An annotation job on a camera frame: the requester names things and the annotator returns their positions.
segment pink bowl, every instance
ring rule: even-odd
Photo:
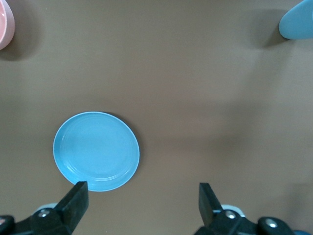
[[[10,43],[14,31],[15,22],[11,8],[5,0],[0,0],[0,50]]]

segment screw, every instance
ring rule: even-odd
[[[269,225],[271,228],[277,228],[277,223],[272,219],[266,219],[265,223]]]
[[[38,216],[39,216],[39,217],[46,217],[49,213],[50,213],[50,211],[48,211],[48,210],[46,210],[46,209],[42,209],[42,210],[39,212]]]
[[[236,218],[236,214],[232,211],[225,211],[225,215],[230,219]]]
[[[0,225],[3,224],[3,223],[5,223],[5,219],[0,217]]]

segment blue object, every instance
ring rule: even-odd
[[[53,155],[71,183],[87,181],[91,191],[108,191],[128,182],[139,164],[139,145],[117,117],[85,112],[68,119],[56,133]]]
[[[279,23],[279,32],[287,39],[313,38],[313,0],[304,0],[287,12]]]
[[[296,231],[294,231],[294,233],[296,235],[311,235],[310,233],[307,233],[305,231],[300,231],[300,230],[296,230]]]

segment blue cup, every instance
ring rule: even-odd
[[[287,39],[313,38],[313,0],[304,0],[287,12],[279,23],[279,32]]]

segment blue plate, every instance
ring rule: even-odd
[[[85,112],[58,130],[53,155],[71,183],[87,181],[91,191],[109,191],[128,182],[139,164],[139,145],[120,119],[102,112]]]

